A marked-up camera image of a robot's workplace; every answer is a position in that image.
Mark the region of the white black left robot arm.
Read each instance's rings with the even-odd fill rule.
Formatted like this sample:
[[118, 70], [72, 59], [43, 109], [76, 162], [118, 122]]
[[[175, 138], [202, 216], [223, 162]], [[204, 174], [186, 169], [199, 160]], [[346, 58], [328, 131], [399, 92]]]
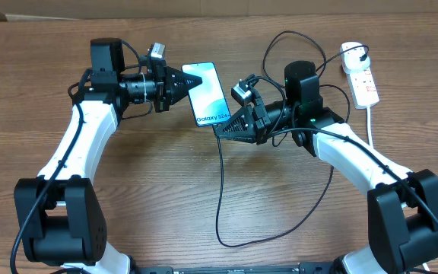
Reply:
[[169, 67], [163, 44], [154, 43], [135, 65], [125, 64], [127, 42], [90, 42], [91, 66], [68, 88], [71, 121], [54, 155], [34, 178], [14, 188], [19, 231], [9, 259], [23, 250], [31, 262], [58, 273], [137, 273], [133, 258], [107, 239], [107, 226], [93, 182], [103, 150], [130, 104], [168, 111], [202, 79]]

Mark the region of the white power strip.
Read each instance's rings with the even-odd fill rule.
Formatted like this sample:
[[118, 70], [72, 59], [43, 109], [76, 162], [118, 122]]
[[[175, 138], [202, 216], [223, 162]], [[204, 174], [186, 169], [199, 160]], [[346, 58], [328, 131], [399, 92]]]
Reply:
[[379, 95], [370, 68], [347, 74], [347, 77], [356, 109], [366, 109], [379, 103]]

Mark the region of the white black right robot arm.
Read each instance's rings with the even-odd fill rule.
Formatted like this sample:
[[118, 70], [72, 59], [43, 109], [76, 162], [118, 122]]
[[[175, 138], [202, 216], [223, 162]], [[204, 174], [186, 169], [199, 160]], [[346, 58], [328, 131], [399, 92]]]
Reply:
[[218, 140], [261, 145], [290, 133], [312, 156], [339, 170], [367, 198], [368, 244], [330, 263], [301, 263], [301, 273], [414, 273], [438, 258], [438, 176], [390, 161], [323, 104], [312, 62], [284, 70], [281, 100], [264, 104], [250, 75], [232, 88], [240, 104], [214, 127]]

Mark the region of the black Samsung Galaxy smartphone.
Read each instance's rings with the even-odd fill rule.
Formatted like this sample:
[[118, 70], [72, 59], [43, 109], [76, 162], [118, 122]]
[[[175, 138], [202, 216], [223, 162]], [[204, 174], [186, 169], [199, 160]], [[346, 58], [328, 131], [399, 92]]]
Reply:
[[182, 71], [202, 79], [199, 86], [189, 91], [195, 124], [204, 127], [229, 120], [230, 109], [215, 64], [213, 62], [186, 64], [182, 66]]

